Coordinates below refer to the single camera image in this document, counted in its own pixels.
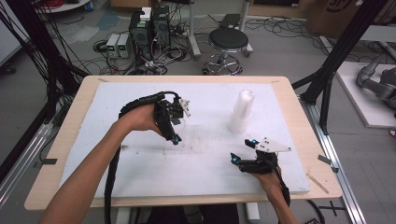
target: electronic equipment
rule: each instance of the electronic equipment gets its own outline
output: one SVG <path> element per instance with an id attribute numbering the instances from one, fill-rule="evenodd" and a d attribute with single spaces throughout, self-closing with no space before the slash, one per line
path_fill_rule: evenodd
<path id="1" fill-rule="evenodd" d="M 129 33 L 132 38 L 132 47 L 137 60 L 152 61 L 151 45 L 153 36 L 152 21 L 141 21 L 140 15 L 143 13 L 141 9 L 134 12 L 129 25 Z"/>
<path id="2" fill-rule="evenodd" d="M 169 6 L 155 7 L 152 13 L 157 47 L 166 48 L 171 45 L 169 26 Z"/>
<path id="3" fill-rule="evenodd" d="M 118 58 L 119 48 L 117 48 L 117 43 L 119 42 L 120 35 L 111 35 L 106 43 L 107 55 L 109 58 Z"/>
<path id="4" fill-rule="evenodd" d="M 119 54 L 121 58 L 129 58 L 132 50 L 131 37 L 126 34 L 121 34 L 119 42 L 117 43 Z"/>

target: cardboard box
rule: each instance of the cardboard box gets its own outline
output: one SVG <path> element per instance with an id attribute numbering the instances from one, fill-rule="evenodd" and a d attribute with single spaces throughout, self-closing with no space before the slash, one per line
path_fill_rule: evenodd
<path id="1" fill-rule="evenodd" d="M 305 23 L 311 35 L 338 38 L 345 31 L 360 6 L 355 1 L 318 0 Z"/>
<path id="2" fill-rule="evenodd" d="M 112 7 L 136 8 L 136 7 L 155 7 L 161 0 L 111 0 Z"/>

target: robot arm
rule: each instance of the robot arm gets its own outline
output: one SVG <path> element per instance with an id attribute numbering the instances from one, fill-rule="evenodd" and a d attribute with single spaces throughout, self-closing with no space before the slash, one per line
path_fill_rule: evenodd
<path id="1" fill-rule="evenodd" d="M 371 80 L 371 76 L 375 73 L 376 67 L 379 65 L 381 57 L 373 59 L 367 66 L 364 66 L 358 73 L 356 84 L 359 87 L 367 89 L 375 93 L 375 96 L 384 101 L 396 100 L 396 70 L 395 68 L 385 70 L 382 73 L 381 81 L 375 82 Z"/>

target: table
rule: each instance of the table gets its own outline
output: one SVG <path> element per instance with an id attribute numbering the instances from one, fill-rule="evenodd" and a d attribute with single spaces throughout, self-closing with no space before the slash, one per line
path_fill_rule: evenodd
<path id="1" fill-rule="evenodd" d="M 308 119 L 285 77 L 86 77 L 78 91 L 65 120 L 49 152 L 48 158 L 58 159 L 55 165 L 44 165 L 26 199 L 25 207 L 29 210 L 45 209 L 55 194 L 68 152 L 78 135 L 78 129 L 87 113 L 96 88 L 101 82 L 191 82 L 191 83 L 265 83 L 271 84 L 283 117 L 289 127 L 291 138 L 298 152 L 301 164 L 306 172 L 310 191 L 306 194 L 292 195 L 292 199 L 315 199 L 341 197 L 342 191 L 332 173 L 331 167 L 318 160 L 324 153 L 309 124 Z M 247 203 L 265 201 L 260 195 L 207 195 L 197 197 L 155 197 L 155 198 L 120 198 L 113 201 L 113 206 L 151 206 L 169 204 L 201 203 Z M 92 207 L 103 206 L 103 200 L 95 199 Z"/>
<path id="2" fill-rule="evenodd" d="M 56 7 L 56 8 L 52 8 L 52 9 L 47 9 L 46 7 L 42 7 L 38 10 L 38 13 L 63 12 L 63 11 L 71 10 L 74 8 L 82 7 L 89 2 L 91 2 L 91 0 L 80 0 L 78 3 L 75 3 L 75 4 L 63 4 L 61 7 Z"/>

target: floor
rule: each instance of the floor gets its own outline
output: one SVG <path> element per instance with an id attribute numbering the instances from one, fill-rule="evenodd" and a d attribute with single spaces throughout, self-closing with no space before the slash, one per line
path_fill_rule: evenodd
<path id="1" fill-rule="evenodd" d="M 61 13 L 55 16 L 60 25 L 61 22 L 68 23 L 82 18 L 81 21 L 73 24 L 80 27 L 99 27 L 98 33 L 88 42 L 77 42 L 70 45 L 82 61 L 102 57 L 92 50 L 94 42 L 106 39 L 111 32 L 127 30 L 130 13 L 114 13 L 107 6 L 106 3 L 102 3 L 91 13 L 79 9 L 75 12 Z M 217 15 L 221 14 L 221 11 L 210 13 L 213 13 L 211 15 L 215 20 L 221 21 L 222 16 Z M 290 82 L 294 82 L 314 73 L 325 61 L 326 55 L 323 49 L 318 47 L 317 40 L 307 37 L 306 33 L 304 33 L 305 37 L 298 37 L 291 31 L 273 30 L 276 31 L 274 34 L 265 30 L 259 23 L 262 24 L 262 21 L 248 20 L 246 28 L 246 34 L 254 53 L 248 58 L 243 53 L 235 55 L 244 67 L 240 76 L 285 76 Z M 216 26 L 217 24 L 205 15 L 195 18 L 195 27 L 201 28 L 199 33 L 207 33 Z M 301 23 L 295 22 L 291 27 L 301 27 Z M 197 35 L 197 41 L 202 56 L 197 60 L 169 64 L 167 75 L 202 74 L 205 60 L 215 51 L 207 45 L 207 35 Z M 371 46 L 371 43 L 360 43 L 348 59 L 350 61 L 362 59 L 363 62 L 367 62 L 364 61 L 367 60 L 366 55 L 370 57 L 376 55 L 366 47 L 367 45 Z M 27 55 L 20 51 L 10 61 L 17 72 L 15 74 L 7 74 L 4 70 L 0 72 L 0 121 L 2 125 L 0 129 L 0 148 L 2 148 L 0 162 L 4 161 L 6 155 L 46 103 L 45 83 Z M 103 71 L 106 66 L 100 59 L 95 61 L 96 64 L 83 62 L 87 64 L 87 68 L 93 74 Z M 302 93 L 304 89 L 300 88 L 296 92 Z M 364 126 L 337 78 L 333 81 L 328 128 L 332 143 L 353 188 L 365 221 L 367 223 L 391 223 L 396 219 L 396 191 L 394 190 L 396 177 L 392 174 L 392 171 L 396 169 L 394 162 L 396 160 L 395 139 L 389 137 L 386 129 L 372 129 Z M 43 149 L 43 156 L 49 149 L 50 144 Z M 0 220 L 2 223 L 32 223 L 37 222 L 41 216 L 41 212 L 27 211 L 23 207 L 24 200 L 39 172 L 34 164 L 33 162 L 1 208 Z M 321 207 L 320 210 L 327 223 L 350 223 L 347 212 L 343 210 L 344 204 L 341 199 L 315 200 L 315 203 Z M 332 205 L 337 209 L 323 208 Z M 239 204 L 238 206 L 240 222 L 247 223 L 243 205 Z M 194 214 L 195 209 L 197 208 L 194 206 L 186 207 L 186 213 Z M 276 223 L 276 215 L 269 203 L 259 203 L 259 209 L 261 214 L 259 223 Z M 299 223 L 306 223 L 314 217 L 318 219 L 315 210 L 306 201 L 293 201 L 291 209 Z M 117 209 L 113 209 L 113 218 L 115 218 L 116 212 Z M 149 209 L 145 208 L 140 220 L 144 221 L 148 213 Z M 191 223 L 197 223 L 200 220 L 197 215 L 191 215 L 189 219 Z M 102 222 L 102 209 L 91 209 L 84 220 L 84 223 Z"/>

